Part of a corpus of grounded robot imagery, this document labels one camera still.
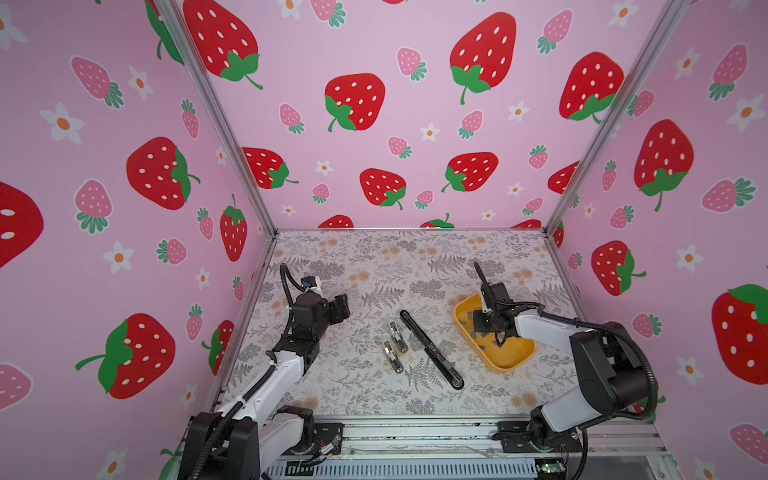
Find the beige mini stapler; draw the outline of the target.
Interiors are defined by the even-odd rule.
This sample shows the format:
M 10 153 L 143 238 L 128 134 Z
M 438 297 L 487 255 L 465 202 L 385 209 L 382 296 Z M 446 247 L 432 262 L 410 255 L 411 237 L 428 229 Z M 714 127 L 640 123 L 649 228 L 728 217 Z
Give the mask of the beige mini stapler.
M 387 357 L 387 360 L 393 369 L 393 371 L 397 374 L 402 374 L 404 371 L 404 367 L 402 362 L 399 360 L 399 357 L 397 356 L 395 350 L 393 349 L 391 343 L 389 341 L 385 341 L 383 343 L 384 353 Z
M 389 329 L 392 341 L 395 343 L 398 351 L 403 354 L 407 353 L 409 350 L 408 345 L 405 342 L 400 329 L 394 321 L 389 323 Z

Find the black stapler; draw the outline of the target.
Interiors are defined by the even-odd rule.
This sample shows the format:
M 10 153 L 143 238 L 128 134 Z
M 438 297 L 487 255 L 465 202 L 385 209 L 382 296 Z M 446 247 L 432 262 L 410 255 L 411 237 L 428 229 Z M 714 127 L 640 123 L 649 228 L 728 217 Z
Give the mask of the black stapler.
M 407 310 L 401 310 L 399 315 L 403 321 L 403 324 L 422 343 L 424 346 L 424 352 L 438 368 L 442 376 L 451 385 L 451 387 L 454 390 L 462 390 L 464 388 L 463 377 L 458 373 L 453 364 L 439 350 L 437 345 L 431 340 L 427 333 L 421 328 L 421 326 L 415 321 L 415 319 Z

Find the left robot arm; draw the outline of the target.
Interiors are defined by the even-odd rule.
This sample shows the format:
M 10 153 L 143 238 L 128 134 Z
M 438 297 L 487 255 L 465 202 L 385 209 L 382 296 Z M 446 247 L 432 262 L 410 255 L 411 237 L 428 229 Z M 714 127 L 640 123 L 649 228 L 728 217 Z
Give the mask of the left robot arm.
M 191 419 L 178 479 L 266 479 L 268 468 L 285 453 L 304 455 L 295 466 L 311 469 L 341 444 L 340 433 L 322 439 L 312 409 L 278 404 L 308 373 L 328 327 L 349 318 L 348 297 L 324 298 L 317 277 L 296 281 L 286 264 L 279 273 L 288 320 L 266 351 L 266 370 L 234 400 Z

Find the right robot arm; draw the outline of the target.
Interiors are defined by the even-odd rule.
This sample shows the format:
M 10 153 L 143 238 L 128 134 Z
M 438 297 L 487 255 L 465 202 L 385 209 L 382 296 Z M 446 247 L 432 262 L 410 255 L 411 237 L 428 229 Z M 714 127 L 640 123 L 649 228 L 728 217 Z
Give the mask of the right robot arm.
M 489 283 L 478 263 L 474 268 L 481 281 L 481 308 L 473 312 L 476 333 L 491 335 L 498 348 L 512 339 L 530 340 L 574 361 L 577 386 L 531 411 L 525 441 L 545 450 L 575 430 L 614 418 L 647 420 L 655 413 L 657 378 L 625 327 L 566 318 L 538 302 L 514 301 L 503 283 Z

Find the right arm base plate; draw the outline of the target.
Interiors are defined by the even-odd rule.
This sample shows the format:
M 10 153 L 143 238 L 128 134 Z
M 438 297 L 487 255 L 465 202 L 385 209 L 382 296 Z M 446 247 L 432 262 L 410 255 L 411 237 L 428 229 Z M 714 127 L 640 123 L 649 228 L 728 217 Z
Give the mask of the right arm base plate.
M 581 453 L 583 447 L 574 429 L 554 432 L 536 422 L 501 421 L 491 439 L 505 453 Z

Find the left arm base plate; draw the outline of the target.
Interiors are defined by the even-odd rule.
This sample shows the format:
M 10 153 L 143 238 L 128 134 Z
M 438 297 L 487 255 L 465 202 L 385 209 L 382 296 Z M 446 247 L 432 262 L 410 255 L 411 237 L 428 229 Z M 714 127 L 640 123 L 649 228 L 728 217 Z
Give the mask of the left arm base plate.
M 327 446 L 338 453 L 342 433 L 343 425 L 339 423 L 315 424 L 308 430 L 305 422 L 298 418 L 272 421 L 259 434 L 260 459 L 284 455 L 312 456 Z

